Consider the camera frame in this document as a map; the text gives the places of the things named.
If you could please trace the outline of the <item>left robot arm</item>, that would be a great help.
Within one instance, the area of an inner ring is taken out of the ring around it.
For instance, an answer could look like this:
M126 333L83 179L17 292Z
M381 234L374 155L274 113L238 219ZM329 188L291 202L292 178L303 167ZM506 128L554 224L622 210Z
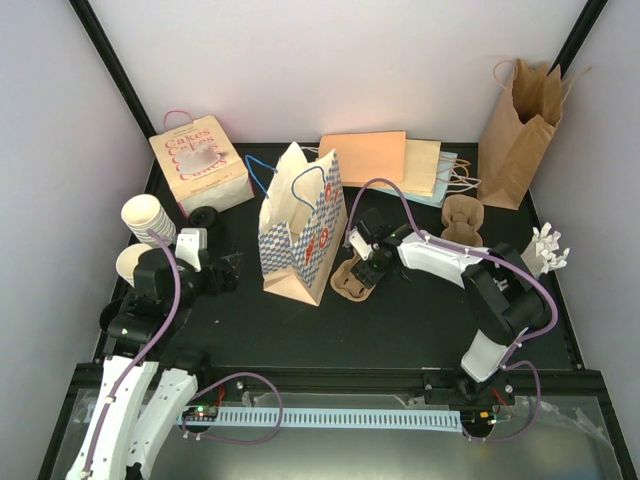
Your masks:
M215 376L205 352L170 350L201 296L238 286L236 252L192 260L168 248L142 252L133 287L105 332L98 400L69 479L147 479L172 426L189 399L207 397Z

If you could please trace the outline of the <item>blue checkered paper bag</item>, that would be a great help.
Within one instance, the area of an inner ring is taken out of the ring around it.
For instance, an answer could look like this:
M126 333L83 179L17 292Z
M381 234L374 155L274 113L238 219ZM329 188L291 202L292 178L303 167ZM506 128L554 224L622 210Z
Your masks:
M347 223L337 154L309 161L293 142L272 172L258 218L263 289L317 306Z

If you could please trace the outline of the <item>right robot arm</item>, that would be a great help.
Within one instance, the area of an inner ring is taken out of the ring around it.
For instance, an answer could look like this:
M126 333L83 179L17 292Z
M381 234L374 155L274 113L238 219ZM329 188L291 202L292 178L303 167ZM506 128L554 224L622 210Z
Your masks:
M464 403L485 397L490 379L507 368L514 351L557 323L553 297L507 244L470 247L433 236L413 221L393 228L371 209L347 227L345 246L357 257L350 273L366 290L392 270L409 269L465 292L477 329L453 380L453 390Z

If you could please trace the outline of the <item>grey pulp cup carrier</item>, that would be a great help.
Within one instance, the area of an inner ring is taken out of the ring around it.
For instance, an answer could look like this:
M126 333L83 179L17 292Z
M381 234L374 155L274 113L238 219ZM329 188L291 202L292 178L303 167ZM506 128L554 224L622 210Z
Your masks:
M375 289L382 275L374 272L358 253L345 260L331 276L330 285L340 296L353 302L363 302Z

